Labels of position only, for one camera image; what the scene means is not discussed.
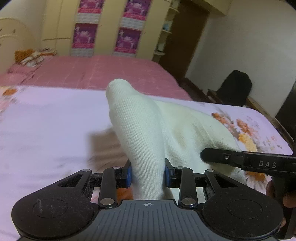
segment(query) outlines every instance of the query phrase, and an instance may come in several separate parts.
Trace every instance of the wall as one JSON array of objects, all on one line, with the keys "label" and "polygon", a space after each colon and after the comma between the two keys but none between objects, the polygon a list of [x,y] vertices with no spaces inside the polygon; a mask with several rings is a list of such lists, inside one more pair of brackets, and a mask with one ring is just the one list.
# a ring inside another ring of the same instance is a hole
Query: wall
[{"label": "wall", "polygon": [[39,46],[45,4],[46,0],[11,0],[0,11],[0,18],[22,21],[31,30]]},{"label": "wall", "polygon": [[217,90],[234,69],[253,82],[250,96],[275,116],[296,79],[296,11],[278,0],[234,0],[205,27],[186,77]]}]

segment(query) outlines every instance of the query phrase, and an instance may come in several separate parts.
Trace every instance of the finger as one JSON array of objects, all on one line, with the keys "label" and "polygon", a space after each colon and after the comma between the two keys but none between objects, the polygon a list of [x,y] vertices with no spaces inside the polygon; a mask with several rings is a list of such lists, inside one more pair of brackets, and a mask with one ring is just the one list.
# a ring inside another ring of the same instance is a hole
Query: finger
[{"label": "finger", "polygon": [[283,204],[285,207],[296,207],[296,191],[284,195]]},{"label": "finger", "polygon": [[285,225],[286,225],[286,219],[283,218],[283,221],[281,222],[281,228],[282,228],[283,226],[285,226]]},{"label": "finger", "polygon": [[267,186],[266,186],[266,195],[269,196],[269,197],[272,197],[274,198],[275,195],[274,195],[274,183],[273,181],[270,181]]}]

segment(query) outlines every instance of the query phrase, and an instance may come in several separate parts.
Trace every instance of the gray ribbed plate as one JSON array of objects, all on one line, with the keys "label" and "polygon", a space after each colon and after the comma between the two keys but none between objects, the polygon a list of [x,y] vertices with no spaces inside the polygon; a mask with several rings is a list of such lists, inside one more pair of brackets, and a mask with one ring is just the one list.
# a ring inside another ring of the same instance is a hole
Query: gray ribbed plate
[{"label": "gray ribbed plate", "polygon": [[[177,207],[173,200],[124,200],[102,210],[93,223],[65,241],[227,241],[208,229],[193,210]],[[275,241],[270,237],[266,241]]]}]

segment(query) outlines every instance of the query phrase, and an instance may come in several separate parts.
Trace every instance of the white cloth garment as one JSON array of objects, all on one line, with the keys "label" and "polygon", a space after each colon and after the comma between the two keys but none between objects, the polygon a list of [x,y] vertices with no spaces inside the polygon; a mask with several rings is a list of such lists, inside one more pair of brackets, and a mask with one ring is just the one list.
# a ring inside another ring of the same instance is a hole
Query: white cloth garment
[{"label": "white cloth garment", "polygon": [[[213,117],[152,100],[122,79],[110,82],[106,96],[114,131],[131,161],[134,199],[178,199],[178,191],[172,195],[164,185],[165,158],[174,167],[188,167],[196,173],[214,169],[245,183],[241,169],[200,158],[206,147],[239,150],[231,133]],[[199,188],[197,195],[202,202]]]}]

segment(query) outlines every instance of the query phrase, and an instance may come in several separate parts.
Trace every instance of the cream headboard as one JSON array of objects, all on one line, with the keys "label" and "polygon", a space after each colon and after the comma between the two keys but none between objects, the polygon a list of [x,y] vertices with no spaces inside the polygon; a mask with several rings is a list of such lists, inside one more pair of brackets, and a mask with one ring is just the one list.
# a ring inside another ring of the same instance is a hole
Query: cream headboard
[{"label": "cream headboard", "polygon": [[17,19],[0,18],[0,73],[15,62],[15,51],[35,49],[36,40],[31,31]]}]

